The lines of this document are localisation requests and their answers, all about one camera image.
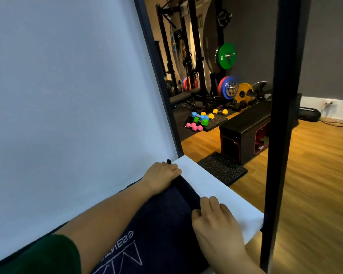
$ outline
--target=hand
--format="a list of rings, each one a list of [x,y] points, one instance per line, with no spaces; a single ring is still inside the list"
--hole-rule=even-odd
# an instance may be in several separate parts
[[[201,210],[192,211],[192,226],[202,253],[216,273],[233,273],[249,260],[239,224],[216,197],[202,197],[200,203]]]
[[[172,180],[181,174],[182,170],[176,164],[156,162],[146,171],[141,181],[156,195],[167,189]]]

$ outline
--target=white backdrop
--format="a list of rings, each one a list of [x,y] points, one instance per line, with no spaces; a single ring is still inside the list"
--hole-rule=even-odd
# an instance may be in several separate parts
[[[0,259],[168,158],[133,0],[0,0]]]

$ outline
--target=green weight plate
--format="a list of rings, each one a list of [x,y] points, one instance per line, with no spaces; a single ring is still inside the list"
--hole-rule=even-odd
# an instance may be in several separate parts
[[[235,48],[231,43],[225,43],[217,52],[218,64],[224,69],[233,67],[236,60]]]

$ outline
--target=green sleeve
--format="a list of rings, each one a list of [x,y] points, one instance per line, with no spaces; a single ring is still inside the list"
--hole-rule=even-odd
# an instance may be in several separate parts
[[[81,274],[80,255],[72,240],[50,235],[0,268],[0,274],[6,273]]]

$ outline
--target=finger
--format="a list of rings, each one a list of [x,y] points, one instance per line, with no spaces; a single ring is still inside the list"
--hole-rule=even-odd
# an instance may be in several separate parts
[[[210,201],[210,206],[213,212],[222,213],[221,208],[220,208],[220,203],[218,202],[218,199],[215,196],[211,196],[209,198],[209,201]]]
[[[192,211],[192,222],[200,217],[201,217],[201,210],[195,209]]]
[[[171,170],[175,170],[175,169],[178,169],[178,165],[176,163],[174,164],[169,164],[169,167]]]
[[[220,204],[221,211],[229,217],[233,217],[233,214],[225,204]]]
[[[173,173],[173,176],[171,178],[174,180],[176,177],[178,177],[182,174],[182,170],[177,168],[177,169],[173,170],[172,173]]]
[[[206,216],[212,212],[210,201],[207,197],[202,197],[200,200],[201,204],[201,214],[202,216]]]

